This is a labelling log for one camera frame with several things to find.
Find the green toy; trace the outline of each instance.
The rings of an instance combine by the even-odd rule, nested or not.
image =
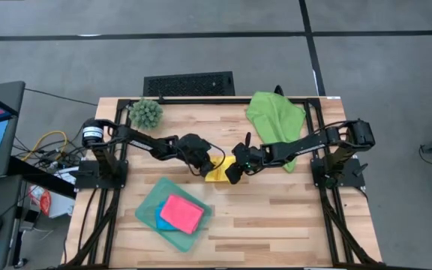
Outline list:
[[[129,108],[129,119],[137,128],[151,130],[158,126],[163,117],[163,108],[154,100],[141,98]]]

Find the desk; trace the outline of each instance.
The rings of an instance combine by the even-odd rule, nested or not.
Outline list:
[[[0,84],[0,101],[17,112],[21,109],[23,102],[24,82],[8,82]],[[4,176],[8,170],[13,148],[14,135],[16,133],[18,118],[8,120],[6,131],[0,145],[0,176]],[[0,178],[0,214],[9,206],[17,202],[20,195],[22,177],[18,175]],[[0,269],[6,266],[8,254],[10,261],[19,254],[14,249],[9,250],[10,243],[16,242],[20,220],[17,217],[17,207],[13,207],[3,217],[3,227],[0,231]]]
[[[117,103],[118,98],[101,98],[96,118],[113,120]],[[345,119],[340,99],[321,97],[320,103],[325,123]],[[163,105],[160,128],[147,134],[181,137],[195,133],[230,153],[237,143],[244,142],[250,131],[253,134],[251,144],[258,146],[261,140],[246,119],[247,107],[247,104]],[[317,117],[314,115],[312,119],[317,127]],[[306,127],[303,126],[301,137],[308,134]],[[212,149],[210,154],[219,153]],[[331,266],[320,196],[311,174],[311,157],[311,154],[298,157],[291,174],[282,168],[265,169],[255,176],[244,175],[237,185],[230,185],[205,183],[201,177],[192,176],[179,160],[161,162],[138,148],[128,148],[129,175],[126,187],[121,190],[109,266]],[[162,176],[213,208],[214,217],[188,253],[178,252],[134,216],[136,208]],[[83,215],[91,193],[91,190],[84,190],[77,194],[67,235],[68,258],[77,252]],[[83,242],[95,225],[98,193],[90,205]],[[349,231],[371,257],[381,260],[366,199],[351,187],[341,188],[340,194]],[[344,261],[341,237],[336,228],[334,231],[340,260]],[[103,232],[96,263],[102,260],[105,236]]]

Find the teal tray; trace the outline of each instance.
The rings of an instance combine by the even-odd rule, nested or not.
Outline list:
[[[156,227],[155,209],[162,201],[166,200],[170,194],[179,195],[204,209],[198,227],[193,234],[188,235],[182,231],[167,231]],[[136,209],[136,217],[140,221],[151,227],[156,233],[163,236],[181,252],[188,252],[191,249],[194,242],[197,240],[198,235],[201,233],[202,228],[204,228],[206,223],[208,223],[211,216],[212,209],[209,206],[200,202],[198,199],[191,196],[165,177],[157,182],[138,209]]]

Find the pink sponge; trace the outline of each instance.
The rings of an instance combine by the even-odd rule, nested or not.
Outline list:
[[[183,197],[171,194],[161,210],[160,216],[184,233],[194,233],[204,210]]]

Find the green towel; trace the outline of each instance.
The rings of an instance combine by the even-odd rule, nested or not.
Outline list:
[[[274,93],[256,92],[246,111],[264,143],[289,143],[299,139],[306,112],[287,98]],[[292,173],[296,159],[284,165]]]

